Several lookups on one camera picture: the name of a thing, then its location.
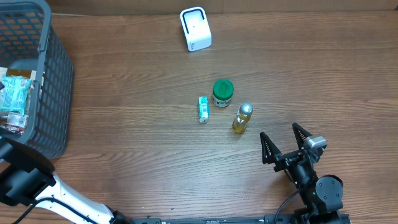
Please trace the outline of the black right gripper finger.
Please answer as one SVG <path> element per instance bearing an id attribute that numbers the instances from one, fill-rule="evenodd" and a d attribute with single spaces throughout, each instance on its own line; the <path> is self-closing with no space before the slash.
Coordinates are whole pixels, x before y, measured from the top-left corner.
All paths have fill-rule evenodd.
<path id="1" fill-rule="evenodd" d="M 303 129 L 303 127 L 301 127 L 298 123 L 293 123 L 292 129 L 294 131 L 294 135 L 296 138 L 298 148 L 299 149 L 308 149 L 309 147 L 306 145 L 305 140 L 306 140 L 306 138 L 312 136 L 312 134 L 310 132 L 306 131 L 305 129 Z"/>
<path id="2" fill-rule="evenodd" d="M 262 145 L 262 163 L 273 164 L 279 160 L 279 156 L 282 155 L 279 148 L 271 141 L 265 132 L 260 133 L 261 145 Z"/>

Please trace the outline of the yellow oil bottle silver cap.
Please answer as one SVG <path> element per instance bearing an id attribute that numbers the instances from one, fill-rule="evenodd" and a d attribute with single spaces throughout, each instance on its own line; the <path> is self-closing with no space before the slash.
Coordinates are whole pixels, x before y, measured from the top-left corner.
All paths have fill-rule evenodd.
<path id="1" fill-rule="evenodd" d="M 232 124 L 232 129 L 234 132 L 242 134 L 245 132 L 249 120 L 251 119 L 253 113 L 252 104 L 245 102 L 241 104 L 236 113 L 236 117 Z"/>

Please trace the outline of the green lid jar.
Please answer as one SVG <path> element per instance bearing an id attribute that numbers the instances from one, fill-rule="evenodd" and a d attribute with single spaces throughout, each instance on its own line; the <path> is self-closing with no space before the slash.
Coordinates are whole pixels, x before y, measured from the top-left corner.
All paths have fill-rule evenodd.
<path id="1" fill-rule="evenodd" d="M 231 103 L 234 94 L 234 86 L 230 80 L 220 79 L 213 85 L 212 93 L 215 106 L 224 108 Z"/>

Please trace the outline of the small teal box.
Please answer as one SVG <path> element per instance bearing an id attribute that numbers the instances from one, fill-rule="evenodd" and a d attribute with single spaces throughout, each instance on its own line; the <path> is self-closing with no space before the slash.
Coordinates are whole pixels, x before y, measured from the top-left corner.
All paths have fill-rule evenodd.
<path id="1" fill-rule="evenodd" d="M 198 120 L 200 123 L 207 123 L 209 116 L 208 97 L 200 96 L 198 98 Z"/>

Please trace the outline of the brown white snack packet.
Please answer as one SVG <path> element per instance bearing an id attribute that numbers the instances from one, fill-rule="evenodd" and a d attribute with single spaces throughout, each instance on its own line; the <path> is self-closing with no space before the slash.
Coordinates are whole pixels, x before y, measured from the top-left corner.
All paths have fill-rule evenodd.
<path id="1" fill-rule="evenodd" d="M 1 112 L 1 128 L 14 134 L 22 135 L 25 132 L 29 116 L 15 112 Z"/>

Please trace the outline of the teal snack packet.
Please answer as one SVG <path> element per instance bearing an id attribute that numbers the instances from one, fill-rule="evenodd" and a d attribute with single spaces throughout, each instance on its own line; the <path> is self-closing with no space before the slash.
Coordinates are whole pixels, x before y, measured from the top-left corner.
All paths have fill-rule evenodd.
<path id="1" fill-rule="evenodd" d="M 1 90 L 1 111 L 15 112 L 25 115 L 27 97 L 32 83 L 24 77 L 2 76 L 4 88 Z"/>

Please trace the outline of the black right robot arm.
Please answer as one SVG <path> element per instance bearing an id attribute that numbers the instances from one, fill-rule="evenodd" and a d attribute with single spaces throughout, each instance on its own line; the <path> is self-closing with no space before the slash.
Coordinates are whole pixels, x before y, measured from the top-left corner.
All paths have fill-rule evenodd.
<path id="1" fill-rule="evenodd" d="M 327 140 L 321 135 L 311 134 L 297 123 L 292 124 L 292 129 L 298 149 L 286 154 L 281 153 L 266 133 L 260 133 L 262 163 L 273 164 L 275 172 L 284 171 L 296 188 L 276 214 L 265 220 L 273 223 L 349 222 L 349 216 L 339 213 L 343 208 L 343 181 L 335 175 L 318 177 L 315 172 L 314 165 L 324 153 Z M 304 207 L 282 216 L 281 211 L 296 195 L 300 196 Z"/>

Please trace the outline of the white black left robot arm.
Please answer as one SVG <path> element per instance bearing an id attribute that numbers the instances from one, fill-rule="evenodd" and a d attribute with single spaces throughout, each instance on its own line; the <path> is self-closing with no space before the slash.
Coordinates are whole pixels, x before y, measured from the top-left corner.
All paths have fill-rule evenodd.
<path id="1" fill-rule="evenodd" d="M 132 223 L 119 211 L 94 202 L 68 186 L 45 156 L 23 143 L 2 137 L 1 159 L 9 163 L 1 171 L 1 203 L 28 206 L 14 224 L 20 223 L 35 207 L 50 210 L 73 223 Z"/>

